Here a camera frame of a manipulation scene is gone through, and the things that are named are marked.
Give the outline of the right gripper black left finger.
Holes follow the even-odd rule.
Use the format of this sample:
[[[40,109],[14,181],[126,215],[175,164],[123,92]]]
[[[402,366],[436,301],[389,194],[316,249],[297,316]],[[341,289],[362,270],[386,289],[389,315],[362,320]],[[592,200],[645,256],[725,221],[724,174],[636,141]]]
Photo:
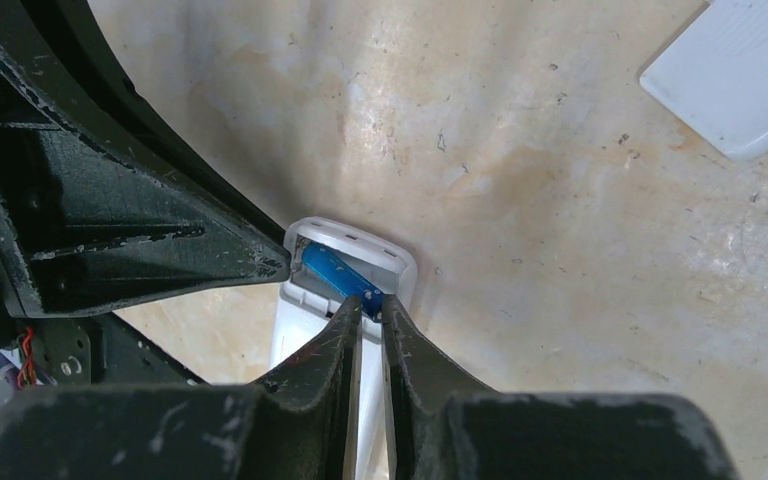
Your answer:
[[[362,360],[362,305],[343,301],[325,328],[256,380],[253,479],[353,479]]]

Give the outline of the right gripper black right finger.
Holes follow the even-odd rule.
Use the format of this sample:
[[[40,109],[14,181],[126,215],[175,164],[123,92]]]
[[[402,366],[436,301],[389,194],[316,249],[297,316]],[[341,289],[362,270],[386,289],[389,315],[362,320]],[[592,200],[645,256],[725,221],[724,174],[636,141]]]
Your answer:
[[[382,301],[386,440],[392,479],[442,479],[453,469],[447,405],[491,392],[421,333],[395,295]]]

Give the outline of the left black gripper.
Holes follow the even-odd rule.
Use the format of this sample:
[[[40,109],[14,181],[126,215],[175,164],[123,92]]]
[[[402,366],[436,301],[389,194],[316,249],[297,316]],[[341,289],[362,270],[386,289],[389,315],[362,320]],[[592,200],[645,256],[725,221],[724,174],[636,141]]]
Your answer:
[[[137,92],[84,1],[0,1],[0,347],[289,275],[283,229]]]

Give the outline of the blue battery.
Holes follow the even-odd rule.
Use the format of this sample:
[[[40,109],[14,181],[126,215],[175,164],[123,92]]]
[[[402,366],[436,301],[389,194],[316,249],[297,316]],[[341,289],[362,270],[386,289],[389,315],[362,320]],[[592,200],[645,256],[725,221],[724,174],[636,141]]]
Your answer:
[[[302,250],[301,263],[342,296],[358,296],[364,314],[373,321],[380,321],[384,293],[346,263],[335,250],[311,242]]]

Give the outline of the white remote battery cover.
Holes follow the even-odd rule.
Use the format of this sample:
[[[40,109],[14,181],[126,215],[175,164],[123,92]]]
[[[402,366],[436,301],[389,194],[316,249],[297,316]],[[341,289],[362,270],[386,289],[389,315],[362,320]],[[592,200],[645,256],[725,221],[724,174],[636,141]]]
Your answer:
[[[640,86],[720,153],[768,152],[768,1],[710,1]]]

